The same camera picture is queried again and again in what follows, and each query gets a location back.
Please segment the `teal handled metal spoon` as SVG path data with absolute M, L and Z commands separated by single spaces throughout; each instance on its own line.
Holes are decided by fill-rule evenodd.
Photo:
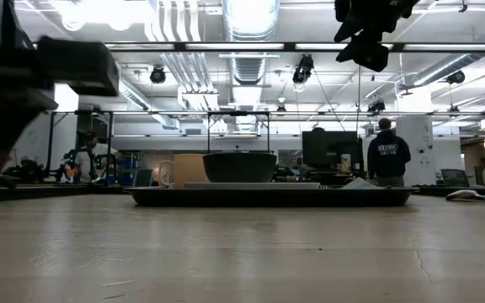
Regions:
M 463 189 L 455 191 L 445 196 L 448 201 L 460 201 L 460 200 L 481 200 L 485 201 L 485 194 L 479 194 L 475 190 Z

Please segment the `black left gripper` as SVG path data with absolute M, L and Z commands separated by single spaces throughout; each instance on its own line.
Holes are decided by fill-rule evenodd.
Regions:
M 67 84 L 75 93 L 91 96 L 119 94 L 120 71 L 102 42 L 43 36 L 36 51 L 47 76 Z

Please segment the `person standing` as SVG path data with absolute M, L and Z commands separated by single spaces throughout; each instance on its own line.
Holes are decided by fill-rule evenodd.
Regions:
M 397 136 L 388 118 L 378 121 L 380 132 L 368 147 L 368 179 L 381 187 L 404 187 L 406 165 L 411 161 L 407 142 Z

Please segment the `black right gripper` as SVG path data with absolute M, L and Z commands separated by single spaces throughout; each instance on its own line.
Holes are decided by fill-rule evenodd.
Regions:
M 374 72 L 388 65 L 389 50 L 361 30 L 392 33 L 399 19 L 408 19 L 420 0 L 335 0 L 335 18 L 341 23 L 335 41 L 351 41 L 339 52 L 337 62 L 353 61 Z

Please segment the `person at robot rig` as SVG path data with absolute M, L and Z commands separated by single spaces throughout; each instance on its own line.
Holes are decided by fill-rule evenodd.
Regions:
M 95 132 L 84 134 L 84 142 L 78 148 L 74 161 L 74 171 L 81 183 L 100 179 L 108 168 L 108 162 L 116 163 L 120 153 L 107 143 L 100 143 Z

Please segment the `black computer monitor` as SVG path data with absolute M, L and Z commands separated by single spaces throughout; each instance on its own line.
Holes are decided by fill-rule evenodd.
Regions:
M 304 131 L 302 160 L 311 167 L 332 167 L 341 162 L 342 155 L 350 155 L 351 164 L 361 164 L 361 140 L 354 131 Z

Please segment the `grey cloth napkin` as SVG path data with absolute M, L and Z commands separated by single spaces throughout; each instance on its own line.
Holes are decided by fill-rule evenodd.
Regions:
M 367 181 L 363 178 L 354 178 L 342 186 L 341 189 L 382 189 L 382 186 L 379 186 L 372 180 Z

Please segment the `black round bowl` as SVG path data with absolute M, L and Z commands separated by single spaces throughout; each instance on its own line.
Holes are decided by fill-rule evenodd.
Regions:
M 212 183 L 268 183 L 276 169 L 277 156 L 259 152 L 223 152 L 203 156 L 207 178 Z

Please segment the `black aluminium table frame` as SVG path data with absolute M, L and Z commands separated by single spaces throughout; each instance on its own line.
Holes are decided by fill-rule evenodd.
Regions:
M 144 188 L 162 188 L 162 187 L 144 187 Z M 130 194 L 126 190 L 130 188 L 103 187 L 103 186 L 54 186 L 54 187 L 23 187 L 16 189 L 0 188 L 0 201 L 21 200 L 21 199 L 40 199 L 50 197 L 87 195 L 87 194 Z M 443 186 L 423 186 L 415 188 L 413 194 L 445 197 L 455 191 L 461 190 L 460 187 L 443 187 Z

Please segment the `orange ceramic mug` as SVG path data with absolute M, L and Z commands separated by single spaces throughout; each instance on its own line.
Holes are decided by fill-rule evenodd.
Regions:
M 203 155 L 177 154 L 162 161 L 158 168 L 158 184 L 182 189 L 186 183 L 208 183 Z

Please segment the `white square pillar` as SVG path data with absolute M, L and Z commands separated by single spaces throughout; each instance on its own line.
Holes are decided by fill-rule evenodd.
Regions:
M 397 117 L 397 134 L 407 142 L 411 153 L 404 183 L 407 187 L 435 184 L 431 93 L 423 90 L 402 96 L 397 106 L 402 112 Z

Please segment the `black metal rig frame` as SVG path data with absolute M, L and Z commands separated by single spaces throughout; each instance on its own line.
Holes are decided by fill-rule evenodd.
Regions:
M 219 118 L 222 118 L 224 115 L 229 115 L 231 117 L 243 117 L 253 115 L 258 117 L 260 115 L 266 118 L 266 127 L 268 129 L 267 133 L 267 152 L 271 154 L 270 148 L 270 121 L 271 121 L 271 113 L 269 111 L 243 111 L 243 110 L 233 110 L 233 111 L 205 111 L 205 115 L 207 116 L 207 153 L 211 153 L 211 117 L 213 115 L 217 115 Z

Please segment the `black plastic serving tray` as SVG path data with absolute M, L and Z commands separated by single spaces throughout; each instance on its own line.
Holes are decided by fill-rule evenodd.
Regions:
M 130 188 L 126 191 L 138 205 L 146 207 L 340 208 L 403 206 L 416 189 Z

